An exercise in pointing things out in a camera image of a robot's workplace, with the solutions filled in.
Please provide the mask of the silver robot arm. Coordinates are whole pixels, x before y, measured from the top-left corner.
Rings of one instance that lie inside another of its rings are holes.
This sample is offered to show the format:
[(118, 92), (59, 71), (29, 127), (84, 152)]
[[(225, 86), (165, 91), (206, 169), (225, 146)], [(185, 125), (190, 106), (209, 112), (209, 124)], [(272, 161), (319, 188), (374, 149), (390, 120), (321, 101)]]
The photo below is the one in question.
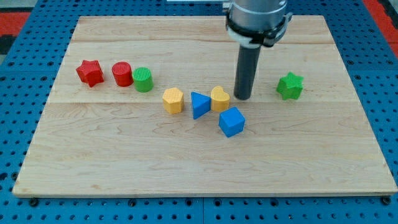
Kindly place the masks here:
[(224, 1), (228, 35), (247, 49), (272, 47), (284, 36), (292, 19), (287, 3), (287, 0)]

